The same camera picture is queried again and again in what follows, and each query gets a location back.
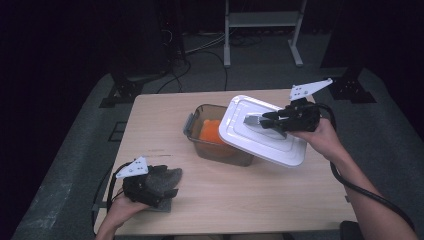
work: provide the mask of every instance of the table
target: table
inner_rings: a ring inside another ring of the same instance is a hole
[[[182,132],[188,115],[201,104],[228,106],[234,96],[247,95],[284,107],[289,104],[289,93],[256,90],[138,96],[113,171],[143,155],[150,165],[182,168],[183,177],[171,213],[140,212],[117,235],[329,230],[338,229],[343,220],[356,221],[329,162],[309,145],[305,161],[297,168],[259,158],[240,167],[198,157]],[[115,192],[121,185],[118,180]],[[105,214],[101,209],[95,232]]]
[[[302,26],[307,0],[302,0],[299,11],[285,12],[230,12],[229,0],[225,1],[224,66],[230,67],[230,28],[234,27],[279,27],[294,26],[293,38],[288,40],[290,51],[297,67],[303,66],[297,50],[297,39]]]

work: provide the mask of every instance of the cable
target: cable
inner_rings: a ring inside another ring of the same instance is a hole
[[[322,103],[317,103],[316,105],[319,108],[326,110],[330,114],[331,124],[333,125],[334,130],[337,131],[336,120],[335,120],[334,113],[331,110],[331,108],[328,107],[325,104],[322,104]],[[363,189],[363,188],[349,182],[348,180],[344,179],[340,175],[340,173],[338,172],[337,167],[336,167],[336,165],[334,165],[334,163],[330,162],[330,167],[331,167],[331,172],[333,173],[333,175],[337,179],[337,181],[339,181],[344,186],[352,189],[353,191],[360,193],[360,194],[362,194],[362,195],[384,205],[388,209],[392,210],[393,212],[398,214],[400,217],[402,217],[403,220],[405,220],[405,222],[412,228],[412,230],[415,231],[414,223],[412,222],[412,220],[409,218],[409,216],[402,209],[400,209],[398,206],[396,206],[394,203],[390,202],[389,200],[387,200],[387,199],[385,199],[385,198],[383,198],[383,197],[381,197],[381,196],[379,196],[375,193],[372,193],[372,192],[370,192],[366,189]]]
[[[175,79],[177,80],[177,83],[178,83],[178,92],[179,93],[182,93],[183,92],[183,85],[181,84],[181,81],[180,81],[180,79],[179,79],[179,77],[175,74],[175,72],[174,72],[174,68],[171,68],[171,74],[172,74],[172,76],[174,76],[175,77]]]
[[[171,83],[172,81],[175,81],[175,80],[177,80],[178,82],[179,82],[179,87],[180,87],[180,89],[181,89],[181,82],[180,82],[180,80],[179,80],[179,78],[180,77],[182,77],[182,76],[184,76],[185,74],[187,74],[188,73],[188,71],[191,69],[191,63],[188,61],[188,60],[186,60],[186,62],[187,62],[187,64],[188,64],[188,68],[187,68],[187,70],[183,73],[183,74],[181,74],[180,76],[175,76],[173,79],[171,79],[171,80],[169,80],[168,82],[166,82],[165,84],[163,84],[157,91],[156,91],[156,94],[158,94],[166,85],[168,85],[169,83]]]
[[[209,51],[194,52],[194,53],[191,53],[189,55],[192,55],[192,54],[195,54],[195,53],[208,53],[208,54],[212,54],[212,55],[214,55],[215,57],[218,58],[219,62],[222,64],[222,67],[224,68],[224,72],[225,72],[224,91],[227,91],[228,72],[227,72],[227,68],[224,66],[224,61],[221,59],[221,57],[218,54],[213,53],[213,52],[209,52]]]
[[[123,169],[124,167],[130,165],[131,162],[125,163],[122,166],[120,166],[116,172],[113,174],[112,179],[110,180],[110,184],[109,184],[109,191],[107,194],[107,200],[106,200],[106,209],[109,212],[110,207],[112,206],[112,194],[113,194],[113,189],[115,188],[115,182],[116,182],[116,174],[118,174],[119,171],[121,171],[121,169]]]
[[[187,50],[187,51],[185,51],[185,53],[186,54],[190,54],[190,53],[193,53],[193,52],[196,52],[196,51],[200,51],[200,50],[203,50],[203,49],[206,49],[206,48],[209,48],[209,47],[212,47],[213,45],[216,45],[216,44],[218,44],[218,43],[220,43],[220,42],[222,42],[223,40],[224,40],[224,34],[222,33],[221,34],[221,36],[219,36],[218,38],[216,38],[216,39],[214,39],[214,40],[212,40],[212,41],[210,41],[210,42],[208,42],[208,43],[205,43],[205,44],[203,44],[202,46],[200,46],[200,47],[197,47],[197,48],[194,48],[194,49],[190,49],[190,50]]]
[[[102,180],[100,181],[100,184],[97,187],[96,193],[94,194],[93,206],[96,205],[96,200],[97,200],[97,197],[99,196],[100,188],[102,187],[102,184],[106,179],[106,176],[109,175],[109,173],[112,171],[112,168],[113,168],[113,164],[108,168],[106,173],[103,175]],[[94,227],[94,225],[95,225],[94,211],[91,211],[91,224]]]
[[[170,36],[169,36],[168,43],[171,43],[172,42],[172,38],[173,38],[172,32],[169,31],[169,30],[166,30],[166,29],[162,29],[161,32],[167,32],[167,33],[169,33]]]
[[[119,193],[117,193],[117,194],[115,195],[115,197],[113,197],[113,198],[112,198],[112,202],[113,202],[113,201],[115,201],[115,199],[116,199],[117,197],[119,197],[119,195],[121,195],[122,193],[124,193],[124,191],[120,191]]]
[[[255,37],[258,37],[259,40],[255,40],[253,37],[246,37],[246,36],[243,36],[243,35],[235,35],[230,40],[230,45],[232,47],[237,47],[237,48],[248,48],[248,47],[254,46],[254,45],[262,42],[262,37],[261,37],[260,34],[257,34]]]

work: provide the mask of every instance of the white lid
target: white lid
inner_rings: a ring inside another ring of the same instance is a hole
[[[287,134],[287,138],[278,138],[275,133],[260,133],[244,123],[246,116],[261,116],[279,109],[281,108],[258,99],[236,96],[222,118],[219,135],[224,142],[252,155],[287,167],[298,166],[305,159],[304,140],[290,134]]]

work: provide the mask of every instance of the white metal stand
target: white metal stand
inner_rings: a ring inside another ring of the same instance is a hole
[[[225,1],[225,44],[224,66],[230,67],[230,28],[232,27],[279,27],[295,26],[293,38],[288,41],[296,66],[303,66],[303,61],[297,50],[299,37],[307,0],[302,0],[299,11],[286,12],[246,12],[230,13],[229,0]]]

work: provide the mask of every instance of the human hand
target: human hand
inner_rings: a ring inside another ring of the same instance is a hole
[[[289,132],[289,134],[304,139],[312,148],[332,162],[341,161],[346,159],[346,156],[349,156],[340,143],[331,122],[326,118],[320,119],[319,125],[314,132],[296,131]]]
[[[124,222],[134,216],[134,214],[148,207],[144,203],[131,201],[131,199],[125,196],[123,190],[119,189],[117,197],[113,201],[106,217],[110,218],[113,225],[119,228]]]
[[[128,219],[137,212],[148,208],[149,205],[140,202],[133,202],[125,196],[123,190],[118,191],[115,201],[109,209],[105,219],[103,220],[96,239],[110,240],[118,228],[120,228]]]

